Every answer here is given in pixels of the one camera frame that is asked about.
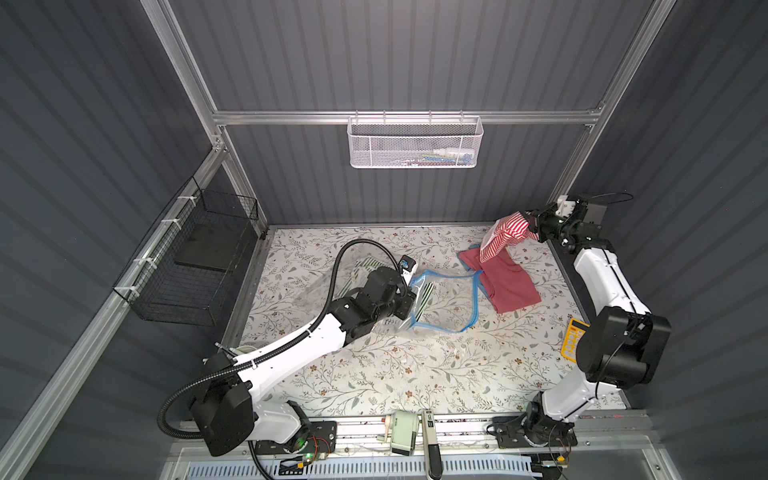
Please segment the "clear vacuum bag blue zipper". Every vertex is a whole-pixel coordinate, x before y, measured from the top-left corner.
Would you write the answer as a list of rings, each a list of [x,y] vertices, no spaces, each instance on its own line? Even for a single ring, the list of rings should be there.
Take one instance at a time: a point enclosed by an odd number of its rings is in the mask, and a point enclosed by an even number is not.
[[[312,283],[298,296],[296,305],[309,313],[319,313],[327,300],[328,284],[335,278],[334,295],[328,308],[330,313],[334,313],[334,302],[355,293],[364,285],[368,275],[381,266],[395,268],[397,265],[371,244],[352,246],[344,252],[338,268],[327,271]],[[426,331],[453,334],[470,329],[479,320],[480,291],[476,273],[449,275],[418,266],[410,286],[416,293],[416,301],[405,320],[392,316],[370,325],[386,324],[390,330],[402,334]],[[361,318],[353,314],[342,314],[338,318],[361,323]]]

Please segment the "red garment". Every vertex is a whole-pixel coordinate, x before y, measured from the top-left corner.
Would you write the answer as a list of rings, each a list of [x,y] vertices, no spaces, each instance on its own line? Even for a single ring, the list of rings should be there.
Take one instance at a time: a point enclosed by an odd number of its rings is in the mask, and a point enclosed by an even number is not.
[[[528,273],[505,249],[481,264],[486,297],[498,314],[514,312],[541,302],[541,296]]]

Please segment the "green striped garment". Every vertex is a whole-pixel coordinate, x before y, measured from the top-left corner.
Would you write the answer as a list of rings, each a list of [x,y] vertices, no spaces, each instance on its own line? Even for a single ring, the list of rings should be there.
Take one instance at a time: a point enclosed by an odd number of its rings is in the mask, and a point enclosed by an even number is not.
[[[336,300],[332,311],[353,314],[369,320],[387,317],[405,319],[416,301],[416,293],[410,286],[419,263],[408,255],[403,255],[397,266],[381,266],[373,270],[364,285],[355,293]]]

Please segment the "blue tank top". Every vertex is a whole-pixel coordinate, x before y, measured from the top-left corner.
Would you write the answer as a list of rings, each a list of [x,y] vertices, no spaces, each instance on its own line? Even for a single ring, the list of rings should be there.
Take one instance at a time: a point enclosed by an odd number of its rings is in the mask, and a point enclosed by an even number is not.
[[[472,245],[469,249],[463,250],[457,254],[461,266],[468,272],[476,273],[478,276],[478,289],[483,295],[487,295],[483,280],[484,271],[480,262],[480,245]]]

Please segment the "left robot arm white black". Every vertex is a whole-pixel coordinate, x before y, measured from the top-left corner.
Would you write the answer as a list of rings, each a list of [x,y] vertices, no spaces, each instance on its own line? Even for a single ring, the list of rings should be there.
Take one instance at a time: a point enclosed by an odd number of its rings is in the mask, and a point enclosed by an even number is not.
[[[405,320],[415,300],[394,269],[379,267],[362,287],[331,301],[315,329],[297,330],[249,354],[209,358],[205,376],[242,368],[191,389],[188,408],[209,454],[222,456],[246,441],[302,446],[309,429],[304,411],[292,401],[268,402],[266,394],[320,357],[368,335],[378,321]]]

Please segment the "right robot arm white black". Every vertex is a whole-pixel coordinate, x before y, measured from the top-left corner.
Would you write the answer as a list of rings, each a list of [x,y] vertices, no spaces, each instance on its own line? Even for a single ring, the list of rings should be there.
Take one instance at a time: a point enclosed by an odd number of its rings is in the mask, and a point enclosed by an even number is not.
[[[589,197],[560,196],[523,217],[539,241],[573,255],[596,316],[579,339],[576,366],[529,402],[521,420],[526,441],[538,447],[569,440],[575,422],[600,398],[655,375],[671,335],[667,318],[642,303],[623,274],[611,242],[602,237],[606,204]]]

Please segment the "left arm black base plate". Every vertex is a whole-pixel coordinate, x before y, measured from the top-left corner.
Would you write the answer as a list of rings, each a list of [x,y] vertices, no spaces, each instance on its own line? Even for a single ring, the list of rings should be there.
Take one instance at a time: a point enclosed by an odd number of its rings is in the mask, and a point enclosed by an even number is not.
[[[302,427],[295,439],[286,444],[273,441],[256,441],[258,455],[330,454],[336,449],[338,423],[335,421],[311,421]]]

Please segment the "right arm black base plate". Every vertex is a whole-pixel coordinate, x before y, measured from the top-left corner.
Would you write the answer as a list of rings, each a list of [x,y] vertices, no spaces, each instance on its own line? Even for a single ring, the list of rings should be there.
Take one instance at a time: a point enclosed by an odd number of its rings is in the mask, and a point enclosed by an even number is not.
[[[527,414],[493,417],[485,432],[500,448],[569,448],[578,445],[573,423],[554,421],[547,416],[536,420],[529,419]]]

